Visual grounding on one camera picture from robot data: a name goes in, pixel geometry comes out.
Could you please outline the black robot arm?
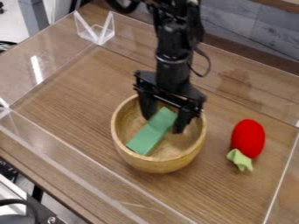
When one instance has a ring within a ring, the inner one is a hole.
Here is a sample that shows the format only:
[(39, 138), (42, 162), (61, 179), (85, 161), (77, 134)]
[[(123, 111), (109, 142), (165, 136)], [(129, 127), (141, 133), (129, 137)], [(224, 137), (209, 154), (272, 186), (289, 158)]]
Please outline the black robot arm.
[(205, 95), (190, 84), (192, 55), (201, 53), (202, 41), (198, 0), (149, 0), (157, 37), (156, 70), (134, 72), (134, 91), (141, 114), (149, 119), (157, 103), (177, 108), (172, 132), (178, 134), (192, 119), (201, 116)]

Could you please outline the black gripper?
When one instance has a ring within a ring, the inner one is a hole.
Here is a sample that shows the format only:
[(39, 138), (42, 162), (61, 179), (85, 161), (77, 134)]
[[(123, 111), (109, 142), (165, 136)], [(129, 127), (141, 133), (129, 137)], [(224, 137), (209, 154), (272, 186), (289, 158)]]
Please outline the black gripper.
[(166, 58), (156, 54), (156, 71), (134, 71), (134, 91), (138, 96), (141, 114), (147, 120), (161, 101), (178, 109), (172, 133), (180, 134), (192, 120), (192, 115), (201, 113), (206, 96), (190, 84), (192, 54), (180, 58)]

